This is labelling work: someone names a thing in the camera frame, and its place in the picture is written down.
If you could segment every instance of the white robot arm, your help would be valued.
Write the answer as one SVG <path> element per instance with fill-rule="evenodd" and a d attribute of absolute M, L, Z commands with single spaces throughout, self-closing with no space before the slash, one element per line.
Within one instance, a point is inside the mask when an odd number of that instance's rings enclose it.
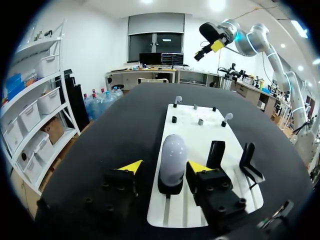
<path fill-rule="evenodd" d="M 308 124 L 305 103 L 299 87 L 298 79 L 293 71 L 285 72 L 279 55 L 275 48 L 269 43 L 267 35 L 268 28 L 259 23 L 247 33 L 240 25 L 227 19 L 220 25 L 205 23 L 200 27 L 200 33 L 208 40 L 209 45 L 205 46 L 194 57 L 197 61 L 203 58 L 204 54 L 210 51 L 217 52 L 219 49 L 234 42 L 240 54 L 246 57 L 253 57 L 258 53 L 267 55 L 274 70 L 274 75 L 282 92 L 290 92 L 294 129 L 298 130 L 295 148 L 301 156 L 305 165 L 308 165 L 316 154 L 316 134 L 319 129 L 320 117 L 311 126 Z"/>

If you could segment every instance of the blue box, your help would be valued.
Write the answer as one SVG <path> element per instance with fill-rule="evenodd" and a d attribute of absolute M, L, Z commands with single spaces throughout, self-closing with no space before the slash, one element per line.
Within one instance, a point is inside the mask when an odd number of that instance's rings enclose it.
<path fill-rule="evenodd" d="M 22 82 L 22 79 L 21 79 L 20 73 L 13 75 L 5 81 L 5 88 L 7 89 L 8 92 L 11 92 L 11 90 L 13 90 L 21 82 Z"/>
<path fill-rule="evenodd" d="M 262 92 L 265 92 L 265 93 L 267 93 L 267 94 L 270 94 L 270 91 L 269 91 L 269 89 L 266 89 L 266 88 L 262 88 Z"/>
<path fill-rule="evenodd" d="M 17 83 L 11 91 L 8 90 L 8 102 L 12 100 L 18 93 L 25 89 L 25 83 L 23 81 Z"/>

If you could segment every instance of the workbench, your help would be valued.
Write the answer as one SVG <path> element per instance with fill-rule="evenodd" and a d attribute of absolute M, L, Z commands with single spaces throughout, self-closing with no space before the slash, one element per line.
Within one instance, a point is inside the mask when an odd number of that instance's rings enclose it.
<path fill-rule="evenodd" d="M 272 113 L 274 112 L 276 101 L 277 101 L 277 99 L 274 96 L 264 91 L 261 91 L 260 89 L 252 85 L 249 85 L 243 81 L 237 81 L 237 82 L 232 81 L 230 90 L 237 91 L 241 96 L 249 100 L 254 106 L 259 108 L 269 118 L 271 118 Z M 264 108 L 260 108 L 258 106 L 259 101 L 265 104 Z"/>
<path fill-rule="evenodd" d="M 208 227 L 189 229 L 153 227 L 147 222 L 147 213 L 157 159 L 161 146 L 168 104 L 176 96 L 183 97 L 184 105 L 216 107 L 225 116 L 242 148 L 254 143 L 253 161 L 265 177 L 260 184 L 264 205 L 240 224 L 256 225 L 272 216 L 287 200 L 294 203 L 288 216 L 292 224 L 312 193 L 312 184 L 306 167 L 291 142 L 282 131 L 256 106 L 239 94 L 212 87 L 172 83 L 141 83 L 116 101 L 95 121 L 70 148 L 47 183 L 42 198 L 49 206 L 65 211 L 76 204 L 83 206 L 93 186 L 100 186 L 106 169 L 117 169 L 137 160 L 143 160 L 143 190 L 139 192 L 139 212 L 133 224 L 124 229 L 131 239 L 214 239 Z M 46 223 L 38 209 L 36 223 Z M 74 239 L 106 239 L 93 229 L 48 224 L 51 235 L 66 236 L 63 231 L 74 230 Z"/>
<path fill-rule="evenodd" d="M 218 77 L 217 74 L 208 71 L 153 67 L 150 69 L 110 71 L 105 74 L 105 83 L 108 86 L 108 77 L 111 77 L 113 85 L 123 84 L 125 90 L 131 90 L 138 84 L 138 78 L 156 79 L 156 74 L 170 74 L 168 80 L 170 83 L 175 84 L 209 87 L 210 83 L 219 81 L 219 79 L 215 79 Z"/>

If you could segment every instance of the white capsule object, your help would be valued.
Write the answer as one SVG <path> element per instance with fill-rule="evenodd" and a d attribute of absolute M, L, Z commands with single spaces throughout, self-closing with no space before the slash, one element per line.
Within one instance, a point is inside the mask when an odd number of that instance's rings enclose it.
<path fill-rule="evenodd" d="M 162 183 L 175 187 L 183 180 L 187 164 L 187 149 L 184 140 L 177 134 L 166 137 L 162 145 L 159 176 Z"/>

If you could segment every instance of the black table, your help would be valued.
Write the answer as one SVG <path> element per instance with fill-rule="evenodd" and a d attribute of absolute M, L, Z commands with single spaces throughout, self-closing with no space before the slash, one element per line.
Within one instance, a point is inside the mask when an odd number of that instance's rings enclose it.
<path fill-rule="evenodd" d="M 261 209 L 244 223 L 256 224 L 275 213 L 286 200 L 294 202 L 289 215 L 293 221 L 312 192 L 309 175 L 295 148 L 281 130 L 256 106 L 240 95 L 223 89 L 171 83 L 142 83 L 113 104 L 74 143 L 54 171 L 42 198 L 51 206 L 64 206 L 101 181 L 105 169 L 114 169 L 144 160 L 145 191 L 140 195 L 141 209 L 135 227 L 143 239 L 208 239 L 208 227 L 191 229 L 157 228 L 148 224 L 149 200 L 160 150 L 168 104 L 176 96 L 184 105 L 217 107 L 242 147 L 256 146 L 256 167 L 266 181 L 260 185 L 264 198 Z M 38 210 L 36 221 L 42 221 Z"/>

